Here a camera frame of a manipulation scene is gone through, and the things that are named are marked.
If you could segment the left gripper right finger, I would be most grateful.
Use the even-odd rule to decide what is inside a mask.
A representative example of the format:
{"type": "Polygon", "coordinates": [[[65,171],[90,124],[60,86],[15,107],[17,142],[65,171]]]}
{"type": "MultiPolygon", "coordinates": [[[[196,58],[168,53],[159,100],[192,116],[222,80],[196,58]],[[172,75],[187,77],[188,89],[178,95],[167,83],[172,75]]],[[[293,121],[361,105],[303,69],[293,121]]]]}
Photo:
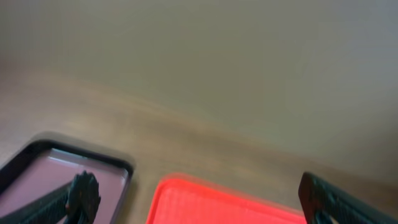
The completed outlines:
{"type": "Polygon", "coordinates": [[[397,220],[363,203],[318,176],[304,172],[298,188],[309,224],[397,224],[397,220]]]}

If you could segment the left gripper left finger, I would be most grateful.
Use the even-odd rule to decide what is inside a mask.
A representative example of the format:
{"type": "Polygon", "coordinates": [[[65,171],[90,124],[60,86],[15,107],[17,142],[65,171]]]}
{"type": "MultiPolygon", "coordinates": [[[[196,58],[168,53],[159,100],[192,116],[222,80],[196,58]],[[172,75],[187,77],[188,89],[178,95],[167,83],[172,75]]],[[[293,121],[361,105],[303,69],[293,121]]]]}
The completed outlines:
{"type": "Polygon", "coordinates": [[[1,223],[92,224],[100,202],[99,182],[94,174],[84,171],[67,184],[1,217],[1,223]]]}

